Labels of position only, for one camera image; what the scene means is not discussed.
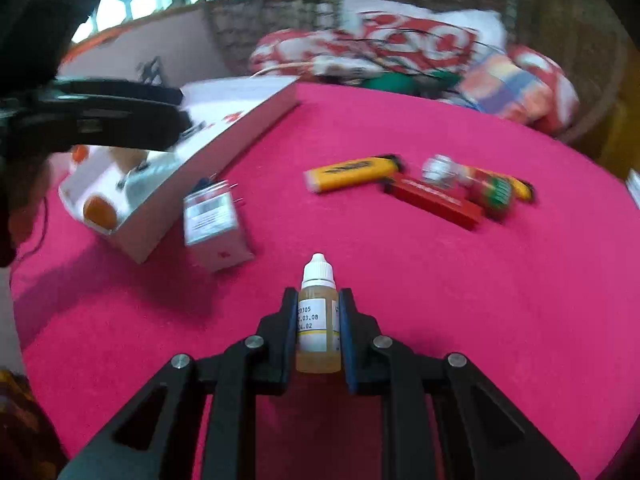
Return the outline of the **small amber dropper bottle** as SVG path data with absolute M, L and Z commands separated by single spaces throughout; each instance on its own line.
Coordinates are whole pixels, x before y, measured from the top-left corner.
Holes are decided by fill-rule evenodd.
M 342 368 L 340 308 L 333 268 L 318 252 L 303 270 L 298 293 L 296 370 L 333 374 Z

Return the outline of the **yellow lighter with dark print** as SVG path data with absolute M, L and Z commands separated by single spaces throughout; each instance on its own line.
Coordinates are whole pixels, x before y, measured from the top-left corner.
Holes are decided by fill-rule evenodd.
M 516 177 L 507 176 L 506 174 L 499 174 L 499 177 L 506 179 L 510 183 L 515 197 L 520 202 L 526 204 L 536 202 L 536 191 L 533 185 Z

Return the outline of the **yellow lighter blue characters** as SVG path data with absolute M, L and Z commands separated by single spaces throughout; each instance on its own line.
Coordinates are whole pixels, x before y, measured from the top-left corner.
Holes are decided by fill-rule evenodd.
M 387 154 L 314 168 L 304 173 L 304 180 L 310 192 L 322 194 L 376 182 L 404 171 L 402 160 Z

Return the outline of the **magenta table cloth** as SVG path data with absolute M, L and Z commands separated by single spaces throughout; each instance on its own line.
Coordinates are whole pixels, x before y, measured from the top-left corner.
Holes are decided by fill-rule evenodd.
M 314 254 L 382 331 L 470 358 L 584 479 L 639 413 L 639 211 L 622 182 L 536 131 L 439 102 L 301 84 L 298 107 L 228 171 L 255 257 L 217 274 L 173 228 L 135 264 L 51 196 L 14 272 L 35 395 L 70 453 L 179 352 L 224 351 L 279 307 Z M 447 155 L 530 182 L 538 200 L 467 231 L 377 185 L 316 195 L 308 169 Z

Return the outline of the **white storage box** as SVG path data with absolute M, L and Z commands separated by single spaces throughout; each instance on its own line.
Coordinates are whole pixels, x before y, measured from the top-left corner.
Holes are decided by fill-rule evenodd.
M 94 148 L 58 186 L 72 218 L 136 263 L 145 262 L 182 216 L 183 199 L 201 178 L 221 174 L 250 144 L 296 107 L 295 76 L 234 77 L 182 87 L 193 126 L 169 151 L 149 151 L 148 166 L 124 174 L 107 148 Z M 101 195 L 116 209 L 107 231 L 87 221 L 86 199 Z

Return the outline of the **orange fruit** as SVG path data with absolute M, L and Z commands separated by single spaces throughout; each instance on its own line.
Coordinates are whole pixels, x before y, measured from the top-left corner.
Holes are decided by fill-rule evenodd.
M 84 203 L 82 213 L 87 221 L 104 230 L 111 231 L 118 226 L 115 207 L 101 195 L 89 196 Z

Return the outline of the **small white medicine box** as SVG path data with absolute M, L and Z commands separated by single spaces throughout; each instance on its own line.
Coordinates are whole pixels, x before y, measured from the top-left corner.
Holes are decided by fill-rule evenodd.
M 212 273 L 254 258 L 232 190 L 226 180 L 203 178 L 183 200 L 184 246 Z

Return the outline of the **red rectangular lighter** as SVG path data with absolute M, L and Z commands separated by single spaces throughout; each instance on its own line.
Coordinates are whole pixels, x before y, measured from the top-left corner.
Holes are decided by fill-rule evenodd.
M 477 204 L 400 172 L 384 178 L 381 183 L 384 193 L 460 228 L 472 231 L 484 218 L 483 209 Z

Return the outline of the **red green small tin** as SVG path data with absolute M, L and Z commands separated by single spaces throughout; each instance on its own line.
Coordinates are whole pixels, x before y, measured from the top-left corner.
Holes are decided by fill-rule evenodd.
M 501 221 L 509 214 L 514 202 L 514 192 L 507 178 L 469 168 L 466 170 L 463 186 L 466 189 L 466 199 L 480 206 L 486 217 Z

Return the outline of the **red white patterned pillow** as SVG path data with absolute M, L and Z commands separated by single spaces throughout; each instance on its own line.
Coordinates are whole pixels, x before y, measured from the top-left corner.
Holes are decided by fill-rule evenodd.
M 506 50 L 497 11 L 436 12 L 390 0 L 342 0 L 340 26 L 281 29 L 248 59 L 253 74 L 373 78 L 461 75 L 489 52 Z

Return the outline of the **plaid cushion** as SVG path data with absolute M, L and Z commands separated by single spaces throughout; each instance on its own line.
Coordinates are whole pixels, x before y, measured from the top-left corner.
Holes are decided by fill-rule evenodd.
M 527 125 L 550 112 L 552 91 L 507 55 L 494 52 L 470 66 L 439 101 Z

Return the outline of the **green cloth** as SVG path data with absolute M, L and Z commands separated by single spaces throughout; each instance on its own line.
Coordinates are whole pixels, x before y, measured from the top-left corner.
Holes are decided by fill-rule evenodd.
M 439 99 L 445 92 L 453 89 L 460 81 L 460 75 L 436 70 L 431 75 L 407 75 L 402 73 L 384 73 L 369 79 L 363 79 L 359 87 L 405 96 L 420 96 L 427 99 Z

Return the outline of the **wicker hanging chair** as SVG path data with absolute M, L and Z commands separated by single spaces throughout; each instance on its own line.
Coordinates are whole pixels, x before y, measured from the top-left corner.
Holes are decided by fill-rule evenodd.
M 506 39 L 557 62 L 580 107 L 562 142 L 583 148 L 611 113 L 627 65 L 628 35 L 605 0 L 392 0 L 433 11 L 495 11 Z M 341 23 L 343 0 L 204 0 L 209 28 L 232 74 L 247 72 L 257 41 L 279 29 Z

